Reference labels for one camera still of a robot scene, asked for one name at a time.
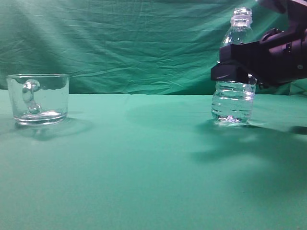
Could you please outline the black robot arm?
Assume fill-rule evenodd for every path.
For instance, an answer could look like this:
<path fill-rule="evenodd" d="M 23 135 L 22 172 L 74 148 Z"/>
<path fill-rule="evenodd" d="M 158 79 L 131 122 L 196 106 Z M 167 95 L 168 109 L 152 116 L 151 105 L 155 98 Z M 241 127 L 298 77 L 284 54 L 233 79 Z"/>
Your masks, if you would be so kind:
<path fill-rule="evenodd" d="M 248 83 L 248 74 L 265 88 L 307 77 L 307 2 L 260 0 L 259 4 L 286 13 L 289 26 L 272 28 L 259 41 L 220 48 L 220 62 L 211 68 L 211 80 Z"/>

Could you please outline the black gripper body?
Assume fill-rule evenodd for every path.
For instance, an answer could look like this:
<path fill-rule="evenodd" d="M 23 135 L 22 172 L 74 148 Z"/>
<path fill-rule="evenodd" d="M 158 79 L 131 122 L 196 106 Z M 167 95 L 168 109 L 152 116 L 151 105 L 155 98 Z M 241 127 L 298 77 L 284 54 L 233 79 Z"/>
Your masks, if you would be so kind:
<path fill-rule="evenodd" d="M 220 48 L 220 63 L 238 62 L 258 84 L 278 87 L 307 77 L 307 30 L 272 29 L 256 42 Z"/>

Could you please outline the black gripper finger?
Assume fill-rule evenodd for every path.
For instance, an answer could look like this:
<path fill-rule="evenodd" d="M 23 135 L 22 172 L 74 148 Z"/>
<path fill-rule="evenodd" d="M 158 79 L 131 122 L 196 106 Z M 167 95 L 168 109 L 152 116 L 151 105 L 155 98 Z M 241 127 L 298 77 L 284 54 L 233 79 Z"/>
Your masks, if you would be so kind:
<path fill-rule="evenodd" d="M 248 72 L 247 68 L 238 62 L 216 62 L 211 68 L 210 79 L 212 81 L 248 83 Z"/>

